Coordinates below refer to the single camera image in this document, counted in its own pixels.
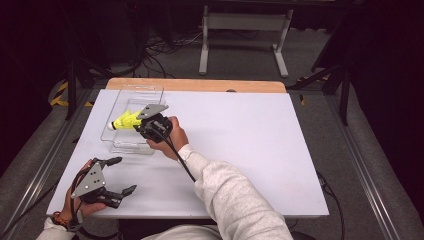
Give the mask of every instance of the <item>person's hand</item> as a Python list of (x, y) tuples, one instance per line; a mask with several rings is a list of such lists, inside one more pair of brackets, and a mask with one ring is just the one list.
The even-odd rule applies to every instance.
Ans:
[[(92, 161), (89, 160), (81, 170), (90, 167), (91, 164), (92, 164)], [(63, 205), (63, 209), (59, 214), (60, 218), (62, 218), (64, 220), (68, 220), (68, 221), (72, 219), (71, 194), (72, 194), (71, 188), (69, 188), (68, 191), (66, 192), (65, 204)], [(74, 209), (75, 210), (78, 208), (80, 202), (81, 202), (81, 200), (79, 198), (74, 199)], [(94, 203), (94, 204), (82, 203), (79, 210), (81, 210), (83, 217), (88, 217), (90, 214), (98, 212), (98, 211), (103, 210), (105, 208), (106, 208), (106, 204), (104, 204), (104, 203)]]
[[(169, 121), (172, 123), (172, 131), (169, 134), (169, 138), (171, 138), (171, 143), (178, 152), (184, 145), (188, 144), (188, 138), (184, 129), (180, 127), (177, 117), (169, 117)], [(147, 139), (147, 144), (149, 144), (152, 149), (162, 151), (165, 156), (171, 159), (178, 159), (177, 155), (175, 155), (165, 141), (155, 143), (153, 140)]]

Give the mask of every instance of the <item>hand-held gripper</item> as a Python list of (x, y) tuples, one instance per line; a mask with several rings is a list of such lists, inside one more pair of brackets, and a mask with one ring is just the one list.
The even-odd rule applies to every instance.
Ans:
[(122, 190), (121, 193), (107, 191), (106, 180), (103, 175), (103, 168), (117, 164), (122, 161), (122, 157), (115, 157), (109, 160), (94, 158), (88, 172), (72, 192), (71, 198), (79, 197), (85, 203), (104, 203), (109, 207), (118, 208), (124, 197), (133, 193), (137, 185)]
[(145, 139), (151, 139), (156, 143), (168, 138), (172, 131), (172, 123), (160, 113), (167, 108), (167, 105), (147, 105), (137, 117), (142, 119), (142, 121), (141, 125), (134, 126), (135, 130)]

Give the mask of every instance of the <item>yellow object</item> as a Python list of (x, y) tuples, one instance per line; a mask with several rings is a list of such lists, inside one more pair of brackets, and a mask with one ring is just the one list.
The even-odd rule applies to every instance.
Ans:
[(141, 125), (141, 119), (137, 119), (137, 116), (141, 111), (136, 111), (131, 113), (130, 110), (127, 110), (122, 114), (118, 119), (108, 124), (109, 130), (117, 129), (134, 129), (134, 125)]

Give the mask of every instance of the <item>person's arm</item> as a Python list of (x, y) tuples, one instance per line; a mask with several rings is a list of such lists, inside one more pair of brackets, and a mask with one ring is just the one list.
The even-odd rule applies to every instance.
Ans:
[[(188, 144), (176, 118), (171, 140), (195, 178), (195, 192), (218, 224), (223, 239), (293, 239), (284, 218), (276, 212), (237, 168), (209, 161)], [(174, 160), (177, 156), (163, 142), (149, 145)]]
[[(88, 161), (82, 169), (89, 167), (91, 160)], [(71, 188), (68, 189), (65, 196), (65, 203), (63, 204), (63, 209), (57, 214), (53, 214), (50, 218), (48, 217), (44, 221), (44, 230), (38, 236), (37, 240), (50, 240), (50, 239), (63, 239), (70, 240), (74, 237), (74, 232), (68, 232), (66, 225), (72, 219), (71, 213)], [(75, 209), (78, 208), (80, 204), (79, 198), (75, 198), (74, 206)], [(88, 217), (94, 212), (103, 210), (106, 208), (106, 205), (103, 203), (94, 203), (94, 204), (81, 204), (80, 211), (83, 217)]]

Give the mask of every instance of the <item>gray sweater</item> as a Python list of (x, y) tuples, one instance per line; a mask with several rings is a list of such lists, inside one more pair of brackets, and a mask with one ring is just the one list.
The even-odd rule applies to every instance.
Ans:
[[(144, 240), (293, 239), (284, 217), (274, 211), (235, 167), (226, 162), (209, 161), (190, 145), (181, 148), (179, 154), (196, 179), (196, 195), (218, 226), (177, 226)], [(47, 218), (44, 231), (37, 239), (70, 240), (73, 235)]]

